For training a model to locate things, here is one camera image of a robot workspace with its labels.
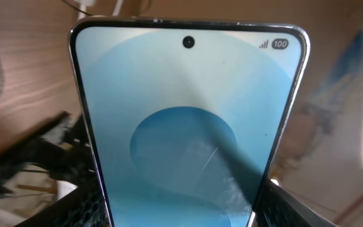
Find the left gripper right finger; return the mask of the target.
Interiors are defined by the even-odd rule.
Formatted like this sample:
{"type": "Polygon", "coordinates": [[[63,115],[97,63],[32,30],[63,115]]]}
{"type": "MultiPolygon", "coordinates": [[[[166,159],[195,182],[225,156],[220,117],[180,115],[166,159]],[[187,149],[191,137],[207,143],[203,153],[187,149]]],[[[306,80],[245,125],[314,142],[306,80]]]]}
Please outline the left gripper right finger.
{"type": "Polygon", "coordinates": [[[264,181],[255,213],[258,227],[337,227],[271,180],[264,181]]]}

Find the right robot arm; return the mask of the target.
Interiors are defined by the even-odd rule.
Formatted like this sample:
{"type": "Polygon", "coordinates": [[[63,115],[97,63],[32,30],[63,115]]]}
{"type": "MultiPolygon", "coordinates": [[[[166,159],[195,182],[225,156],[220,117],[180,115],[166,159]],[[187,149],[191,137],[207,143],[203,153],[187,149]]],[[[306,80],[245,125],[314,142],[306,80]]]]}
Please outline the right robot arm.
{"type": "Polygon", "coordinates": [[[70,114],[61,112],[0,152],[0,198],[13,193],[4,184],[27,165],[77,186],[96,180],[84,120],[79,117],[74,125],[69,120],[70,114]]]}

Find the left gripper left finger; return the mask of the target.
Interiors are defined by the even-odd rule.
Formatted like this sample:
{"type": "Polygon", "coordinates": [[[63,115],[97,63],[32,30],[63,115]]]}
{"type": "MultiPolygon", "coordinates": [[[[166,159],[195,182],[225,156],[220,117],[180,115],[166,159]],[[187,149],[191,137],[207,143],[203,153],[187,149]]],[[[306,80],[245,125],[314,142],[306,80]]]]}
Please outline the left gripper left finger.
{"type": "Polygon", "coordinates": [[[98,180],[94,178],[14,227],[104,227],[106,225],[104,199],[98,180]]]}

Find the blue screen Galaxy smartphone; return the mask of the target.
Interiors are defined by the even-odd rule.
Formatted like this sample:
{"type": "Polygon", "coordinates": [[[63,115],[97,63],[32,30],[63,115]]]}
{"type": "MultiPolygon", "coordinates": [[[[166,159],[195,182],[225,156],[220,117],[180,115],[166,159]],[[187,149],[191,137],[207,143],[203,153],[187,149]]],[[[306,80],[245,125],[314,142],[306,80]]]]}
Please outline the blue screen Galaxy smartphone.
{"type": "Polygon", "coordinates": [[[91,16],[69,34],[110,226],[250,226],[309,52],[289,24],[91,16]]]}

